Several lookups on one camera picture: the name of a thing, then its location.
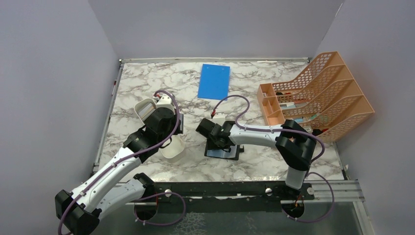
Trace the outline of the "black leather card holder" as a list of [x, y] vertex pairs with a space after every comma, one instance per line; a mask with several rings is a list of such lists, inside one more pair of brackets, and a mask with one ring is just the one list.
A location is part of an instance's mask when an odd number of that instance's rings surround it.
[[241, 145], [231, 146], [228, 149], [209, 150], [205, 148], [204, 156], [210, 157], [210, 158], [237, 161], [239, 159], [239, 155], [244, 152], [245, 152], [244, 146], [241, 146]]

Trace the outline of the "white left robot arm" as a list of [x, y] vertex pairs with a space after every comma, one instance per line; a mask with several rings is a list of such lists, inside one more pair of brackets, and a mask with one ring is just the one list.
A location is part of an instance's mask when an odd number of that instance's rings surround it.
[[135, 199], [148, 201], [155, 196], [154, 182], [139, 173], [124, 186], [117, 183], [156, 154], [165, 142], [181, 134], [183, 116], [177, 105], [156, 106], [144, 126], [130, 134], [115, 156], [86, 182], [72, 191], [55, 196], [58, 234], [66, 227], [70, 234], [89, 235], [101, 219]]

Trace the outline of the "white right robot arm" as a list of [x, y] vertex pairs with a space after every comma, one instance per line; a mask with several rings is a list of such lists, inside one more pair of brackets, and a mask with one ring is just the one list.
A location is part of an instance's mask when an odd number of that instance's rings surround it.
[[273, 126], [255, 126], [225, 121], [222, 125], [204, 118], [196, 132], [207, 139], [210, 149], [229, 150], [237, 145], [258, 145], [277, 149], [288, 165], [283, 195], [295, 199], [302, 192], [319, 138], [294, 120]]

